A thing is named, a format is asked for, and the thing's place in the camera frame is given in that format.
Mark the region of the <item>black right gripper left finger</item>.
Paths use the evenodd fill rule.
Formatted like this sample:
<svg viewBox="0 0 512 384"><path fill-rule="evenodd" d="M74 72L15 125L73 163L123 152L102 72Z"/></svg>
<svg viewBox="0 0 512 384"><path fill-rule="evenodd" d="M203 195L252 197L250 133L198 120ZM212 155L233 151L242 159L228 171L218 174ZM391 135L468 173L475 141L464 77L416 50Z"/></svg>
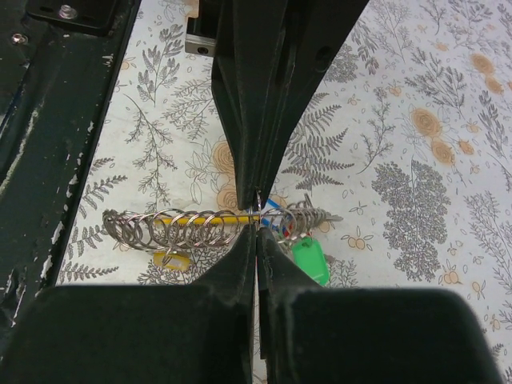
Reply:
<svg viewBox="0 0 512 384"><path fill-rule="evenodd" d="M58 286L14 329L4 383L249 383L256 229L186 285Z"/></svg>

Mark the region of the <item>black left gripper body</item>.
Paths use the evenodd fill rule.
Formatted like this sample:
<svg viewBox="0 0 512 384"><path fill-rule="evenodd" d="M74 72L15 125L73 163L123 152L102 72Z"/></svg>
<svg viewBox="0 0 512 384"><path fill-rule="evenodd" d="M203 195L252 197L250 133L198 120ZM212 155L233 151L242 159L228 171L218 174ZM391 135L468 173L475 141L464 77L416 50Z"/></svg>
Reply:
<svg viewBox="0 0 512 384"><path fill-rule="evenodd" d="M218 0L184 1L186 12L185 52L214 55L220 15Z"/></svg>

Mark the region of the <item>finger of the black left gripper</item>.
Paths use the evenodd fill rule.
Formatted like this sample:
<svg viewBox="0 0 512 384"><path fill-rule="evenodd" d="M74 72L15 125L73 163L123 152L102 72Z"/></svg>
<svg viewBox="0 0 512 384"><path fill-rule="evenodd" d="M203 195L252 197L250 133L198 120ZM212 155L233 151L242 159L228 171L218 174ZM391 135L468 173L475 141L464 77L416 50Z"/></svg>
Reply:
<svg viewBox="0 0 512 384"><path fill-rule="evenodd" d="M274 84L284 39L285 1L224 1L212 94L234 160L238 208L263 202L270 183Z"/></svg>
<svg viewBox="0 0 512 384"><path fill-rule="evenodd" d="M365 1L265 1L256 79L255 194L268 199L286 144Z"/></svg>

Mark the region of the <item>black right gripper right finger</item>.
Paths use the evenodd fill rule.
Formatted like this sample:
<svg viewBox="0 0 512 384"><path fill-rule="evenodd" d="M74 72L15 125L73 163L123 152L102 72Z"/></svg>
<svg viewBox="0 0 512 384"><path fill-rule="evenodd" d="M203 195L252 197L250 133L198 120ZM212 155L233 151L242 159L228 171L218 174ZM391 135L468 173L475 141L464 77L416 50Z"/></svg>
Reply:
<svg viewBox="0 0 512 384"><path fill-rule="evenodd" d="M325 288L258 232L261 355L271 383L500 383L451 290Z"/></svg>

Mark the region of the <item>yellow tag key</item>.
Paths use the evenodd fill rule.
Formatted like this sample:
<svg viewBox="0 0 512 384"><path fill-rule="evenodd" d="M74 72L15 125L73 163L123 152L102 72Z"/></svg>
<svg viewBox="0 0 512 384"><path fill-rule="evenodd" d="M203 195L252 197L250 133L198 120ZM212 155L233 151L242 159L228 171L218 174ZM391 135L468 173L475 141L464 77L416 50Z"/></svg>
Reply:
<svg viewBox="0 0 512 384"><path fill-rule="evenodd" d="M153 263L157 267L185 272L190 265L190 256L177 251L159 251L153 253Z"/></svg>

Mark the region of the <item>numbered keyring organizer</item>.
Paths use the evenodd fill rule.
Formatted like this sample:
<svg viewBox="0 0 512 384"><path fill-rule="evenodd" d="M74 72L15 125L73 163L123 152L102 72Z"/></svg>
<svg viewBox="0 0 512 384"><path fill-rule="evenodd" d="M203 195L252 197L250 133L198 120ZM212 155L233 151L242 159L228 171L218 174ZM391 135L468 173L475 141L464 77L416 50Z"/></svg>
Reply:
<svg viewBox="0 0 512 384"><path fill-rule="evenodd" d="M343 220L340 215L314 206L308 195L299 202L279 205L292 216L293 223L290 236L287 238L280 237L262 224L265 206L255 211L244 212L169 208L140 214L105 210L102 222L108 235L118 244L128 249L149 253L223 248L233 243L248 225L265 227L279 244L291 245L324 224Z"/></svg>

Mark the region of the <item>blue tag ring key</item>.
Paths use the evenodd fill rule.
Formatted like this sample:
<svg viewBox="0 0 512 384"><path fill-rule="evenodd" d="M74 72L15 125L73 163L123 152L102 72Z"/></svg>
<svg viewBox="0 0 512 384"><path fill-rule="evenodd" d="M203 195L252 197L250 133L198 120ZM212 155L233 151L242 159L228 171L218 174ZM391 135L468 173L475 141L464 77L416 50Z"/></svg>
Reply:
<svg viewBox="0 0 512 384"><path fill-rule="evenodd" d="M269 198L262 212L262 224L276 232L280 237L287 238L290 236L292 223L291 214Z"/></svg>

